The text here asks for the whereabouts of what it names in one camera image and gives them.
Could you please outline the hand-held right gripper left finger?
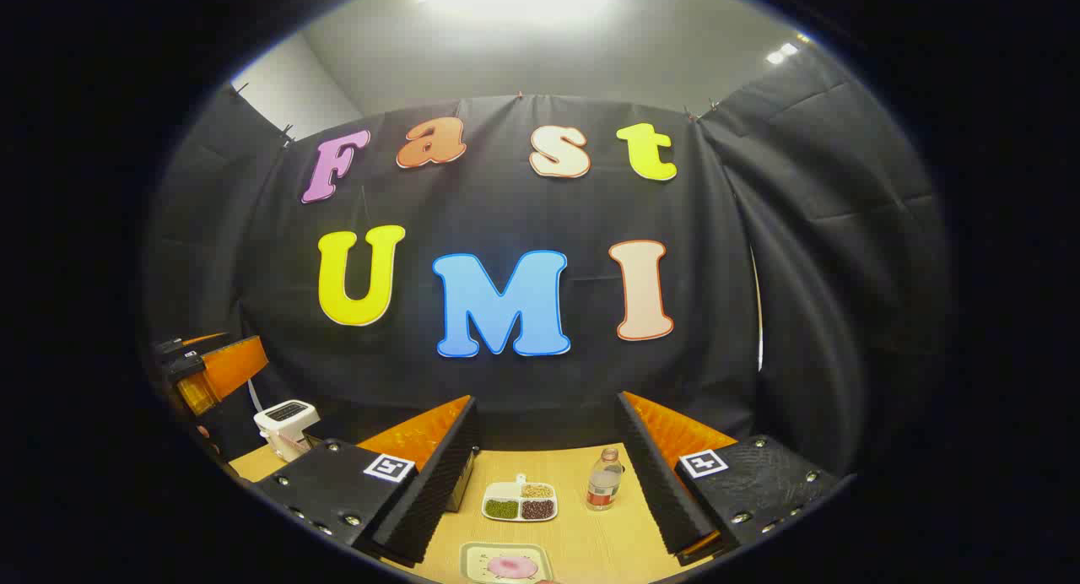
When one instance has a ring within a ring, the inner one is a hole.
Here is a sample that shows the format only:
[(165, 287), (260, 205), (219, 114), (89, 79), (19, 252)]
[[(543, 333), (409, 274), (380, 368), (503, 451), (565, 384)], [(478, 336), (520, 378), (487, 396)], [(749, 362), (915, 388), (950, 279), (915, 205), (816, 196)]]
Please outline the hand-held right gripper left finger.
[(478, 443), (476, 399), (465, 395), (367, 442), (327, 437), (251, 490), (318, 535), (413, 567)]

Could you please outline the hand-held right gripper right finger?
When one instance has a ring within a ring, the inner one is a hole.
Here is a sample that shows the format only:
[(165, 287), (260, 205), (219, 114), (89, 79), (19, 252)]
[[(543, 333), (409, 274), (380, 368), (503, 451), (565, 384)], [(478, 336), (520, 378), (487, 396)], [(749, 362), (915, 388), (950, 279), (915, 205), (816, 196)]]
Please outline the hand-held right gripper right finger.
[(841, 480), (771, 435), (737, 442), (631, 392), (615, 415), (665, 549), (683, 565), (772, 537)]

